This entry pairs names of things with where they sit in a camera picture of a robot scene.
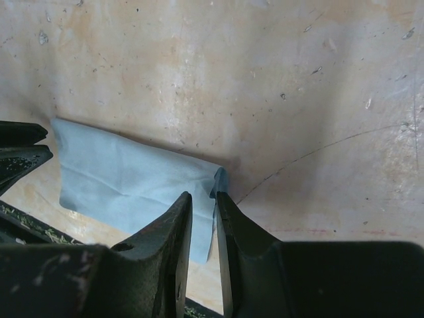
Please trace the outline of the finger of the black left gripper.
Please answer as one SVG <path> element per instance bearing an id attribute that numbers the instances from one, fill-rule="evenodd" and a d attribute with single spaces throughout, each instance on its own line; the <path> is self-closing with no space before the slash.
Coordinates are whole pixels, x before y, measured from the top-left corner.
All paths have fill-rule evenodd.
<path id="1" fill-rule="evenodd" d="M 46 145 L 1 148 L 1 195 L 52 157 Z"/>
<path id="2" fill-rule="evenodd" d="M 36 123 L 1 121 L 1 148 L 32 146 L 44 140 L 48 131 Z"/>

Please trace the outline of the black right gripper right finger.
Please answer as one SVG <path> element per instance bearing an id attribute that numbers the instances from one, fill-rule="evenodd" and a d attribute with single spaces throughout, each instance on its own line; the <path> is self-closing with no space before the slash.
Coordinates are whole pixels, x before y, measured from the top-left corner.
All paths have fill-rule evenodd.
<path id="1" fill-rule="evenodd" d="M 423 249 L 400 241 L 283 242 L 217 194 L 225 317 L 422 317 Z"/>

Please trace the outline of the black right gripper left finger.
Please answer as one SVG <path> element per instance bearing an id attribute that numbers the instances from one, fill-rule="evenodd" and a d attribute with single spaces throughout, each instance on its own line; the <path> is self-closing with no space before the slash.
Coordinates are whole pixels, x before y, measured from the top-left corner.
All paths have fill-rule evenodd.
<path id="1" fill-rule="evenodd" d="M 192 198 L 112 247 L 52 242 L 1 205 L 2 317 L 182 317 Z"/>

